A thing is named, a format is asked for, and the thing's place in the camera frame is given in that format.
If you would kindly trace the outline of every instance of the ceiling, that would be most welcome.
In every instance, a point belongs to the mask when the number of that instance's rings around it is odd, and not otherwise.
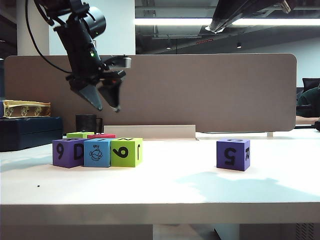
[[[219,0],[135,0],[136,18],[212,18]],[[286,14],[277,5],[249,17],[320,18],[320,0],[295,0]],[[228,53],[238,41],[267,45],[320,37],[320,27],[226,27],[212,33],[206,26],[136,26],[137,54]],[[0,58],[17,54],[16,1],[0,0]]]

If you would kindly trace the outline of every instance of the fluorescent light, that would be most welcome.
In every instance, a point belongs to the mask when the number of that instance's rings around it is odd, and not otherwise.
[[[203,26],[210,25],[212,18],[136,18],[139,26]]]
[[[263,19],[263,18],[242,18],[234,21],[235,26],[320,26],[320,19]]]

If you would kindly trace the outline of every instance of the blue cube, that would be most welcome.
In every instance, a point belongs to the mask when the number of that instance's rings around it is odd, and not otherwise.
[[[216,167],[245,171],[250,166],[250,140],[220,139],[216,142]]]
[[[84,141],[84,166],[110,167],[112,140],[114,140],[114,138],[94,138]]]

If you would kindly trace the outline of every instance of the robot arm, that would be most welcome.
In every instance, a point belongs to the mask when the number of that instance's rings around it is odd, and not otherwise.
[[[102,12],[81,0],[34,0],[34,3],[50,26],[55,22],[59,24],[53,30],[57,32],[68,55],[72,73],[66,80],[71,90],[101,111],[102,104],[96,89],[99,84],[100,94],[118,112],[120,86],[126,73],[123,70],[110,70],[130,68],[131,58],[123,55],[101,60],[93,39],[106,29]],[[70,15],[64,22],[59,16],[65,14]]]
[[[286,14],[296,6],[295,0],[219,0],[212,22],[205,29],[220,33],[234,21],[278,3]]]

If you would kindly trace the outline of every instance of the person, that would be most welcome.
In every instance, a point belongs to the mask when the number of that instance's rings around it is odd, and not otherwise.
[[[320,84],[301,94],[297,106],[311,105],[311,107],[300,107],[296,110],[295,124],[315,124],[320,120]]]

